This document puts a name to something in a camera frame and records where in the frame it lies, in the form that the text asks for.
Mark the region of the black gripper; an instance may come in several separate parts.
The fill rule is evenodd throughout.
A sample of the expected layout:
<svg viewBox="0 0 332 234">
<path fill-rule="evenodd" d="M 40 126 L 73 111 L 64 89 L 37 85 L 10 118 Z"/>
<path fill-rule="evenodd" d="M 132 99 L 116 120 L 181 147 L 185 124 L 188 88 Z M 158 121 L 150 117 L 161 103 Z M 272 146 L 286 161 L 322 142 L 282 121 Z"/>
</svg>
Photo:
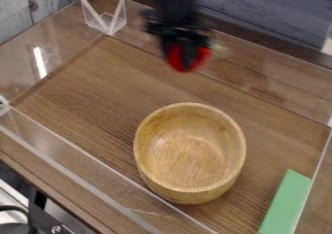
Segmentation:
<svg viewBox="0 0 332 234">
<path fill-rule="evenodd" d="M 210 44 L 197 0 L 154 0 L 154 7 L 144 11 L 144 17 L 145 31 L 158 38 L 165 60 L 170 46 L 182 44 L 182 70 L 192 70 L 198 58 L 197 46 Z"/>
</svg>

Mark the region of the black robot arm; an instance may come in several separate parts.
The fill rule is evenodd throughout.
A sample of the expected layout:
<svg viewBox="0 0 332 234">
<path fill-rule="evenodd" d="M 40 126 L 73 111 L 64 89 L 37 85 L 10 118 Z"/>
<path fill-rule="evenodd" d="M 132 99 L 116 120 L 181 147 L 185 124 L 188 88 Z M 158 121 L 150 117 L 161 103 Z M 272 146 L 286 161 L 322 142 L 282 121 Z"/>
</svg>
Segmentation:
<svg viewBox="0 0 332 234">
<path fill-rule="evenodd" d="M 157 38 L 168 66 L 180 73 L 197 70 L 213 49 L 197 0 L 154 0 L 144 18 L 145 32 Z"/>
</svg>

